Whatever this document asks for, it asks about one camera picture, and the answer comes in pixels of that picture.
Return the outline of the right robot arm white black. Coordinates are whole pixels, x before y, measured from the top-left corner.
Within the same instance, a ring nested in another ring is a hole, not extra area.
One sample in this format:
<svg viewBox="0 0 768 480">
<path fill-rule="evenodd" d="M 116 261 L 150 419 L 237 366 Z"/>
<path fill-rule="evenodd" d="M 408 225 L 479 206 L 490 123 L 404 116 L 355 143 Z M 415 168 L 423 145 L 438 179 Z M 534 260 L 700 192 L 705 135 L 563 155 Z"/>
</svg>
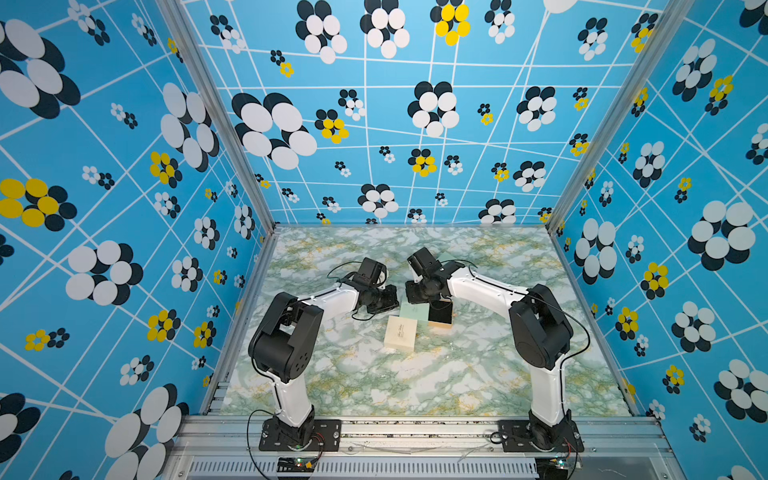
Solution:
<svg viewBox="0 0 768 480">
<path fill-rule="evenodd" d="M 566 416 L 561 366 L 570 350 L 573 328 L 544 285 L 530 289 L 505 284 L 473 273 L 456 261 L 432 269 L 413 266 L 413 279 L 405 286 L 408 302 L 427 304 L 429 319 L 452 321 L 453 301 L 479 305 L 510 322 L 514 346 L 528 363 L 532 404 L 530 413 L 554 427 Z"/>
</svg>

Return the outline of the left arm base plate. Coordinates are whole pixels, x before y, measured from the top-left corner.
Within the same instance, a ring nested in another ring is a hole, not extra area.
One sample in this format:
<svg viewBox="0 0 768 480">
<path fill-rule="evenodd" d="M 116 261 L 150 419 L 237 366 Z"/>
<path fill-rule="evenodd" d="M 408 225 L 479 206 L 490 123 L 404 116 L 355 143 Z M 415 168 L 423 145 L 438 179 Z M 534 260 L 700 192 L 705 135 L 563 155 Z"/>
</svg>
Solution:
<svg viewBox="0 0 768 480">
<path fill-rule="evenodd" d="M 312 420 L 306 425 L 291 427 L 279 419 L 270 418 L 262 425 L 258 449 L 264 452 L 337 452 L 341 430 L 342 421 L 338 419 Z"/>
</svg>

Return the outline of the mint jewelry box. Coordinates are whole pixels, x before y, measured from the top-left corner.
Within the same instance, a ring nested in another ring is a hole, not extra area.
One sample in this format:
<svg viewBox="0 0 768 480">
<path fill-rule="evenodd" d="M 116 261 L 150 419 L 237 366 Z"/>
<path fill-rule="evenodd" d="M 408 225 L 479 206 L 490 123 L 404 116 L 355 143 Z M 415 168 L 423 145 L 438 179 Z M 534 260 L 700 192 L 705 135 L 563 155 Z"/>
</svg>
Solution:
<svg viewBox="0 0 768 480">
<path fill-rule="evenodd" d="M 426 322 L 431 327 L 451 329 L 454 324 L 453 303 L 447 300 L 418 304 L 404 302 L 400 307 L 399 316 Z"/>
</svg>

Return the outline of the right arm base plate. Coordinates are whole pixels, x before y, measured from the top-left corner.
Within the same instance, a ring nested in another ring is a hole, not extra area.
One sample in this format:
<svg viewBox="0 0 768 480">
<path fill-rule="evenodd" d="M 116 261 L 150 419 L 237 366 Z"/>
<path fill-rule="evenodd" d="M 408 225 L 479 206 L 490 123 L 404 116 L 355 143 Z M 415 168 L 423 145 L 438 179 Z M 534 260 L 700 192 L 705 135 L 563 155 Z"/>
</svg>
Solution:
<svg viewBox="0 0 768 480">
<path fill-rule="evenodd" d="M 555 426 L 537 419 L 499 420 L 502 448 L 507 453 L 582 453 L 585 448 L 576 423 L 564 418 Z"/>
</svg>

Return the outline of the cream drawer jewelry box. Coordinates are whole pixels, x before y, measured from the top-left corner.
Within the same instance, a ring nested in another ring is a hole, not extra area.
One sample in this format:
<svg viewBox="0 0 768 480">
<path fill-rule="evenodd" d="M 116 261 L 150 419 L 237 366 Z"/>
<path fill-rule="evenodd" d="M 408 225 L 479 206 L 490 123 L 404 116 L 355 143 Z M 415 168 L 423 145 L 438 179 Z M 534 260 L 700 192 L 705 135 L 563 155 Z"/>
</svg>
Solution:
<svg viewBox="0 0 768 480">
<path fill-rule="evenodd" d="M 412 353 L 415 350 L 415 340 L 418 322 L 414 319 L 390 316 L 383 344 L 387 348 Z"/>
</svg>

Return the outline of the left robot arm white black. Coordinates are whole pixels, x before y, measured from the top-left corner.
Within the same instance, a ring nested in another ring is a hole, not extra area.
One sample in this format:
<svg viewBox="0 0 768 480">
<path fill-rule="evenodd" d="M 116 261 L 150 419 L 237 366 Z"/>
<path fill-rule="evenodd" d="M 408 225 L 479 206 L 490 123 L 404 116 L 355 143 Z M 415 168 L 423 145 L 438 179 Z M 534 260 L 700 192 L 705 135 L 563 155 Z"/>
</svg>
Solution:
<svg viewBox="0 0 768 480">
<path fill-rule="evenodd" d="M 308 398 L 304 371 L 325 320 L 361 308 L 375 316 L 398 306 L 394 285 L 358 288 L 340 283 L 305 298 L 278 293 L 248 345 L 255 370 L 272 381 L 278 420 L 295 429 L 311 422 L 314 407 Z"/>
</svg>

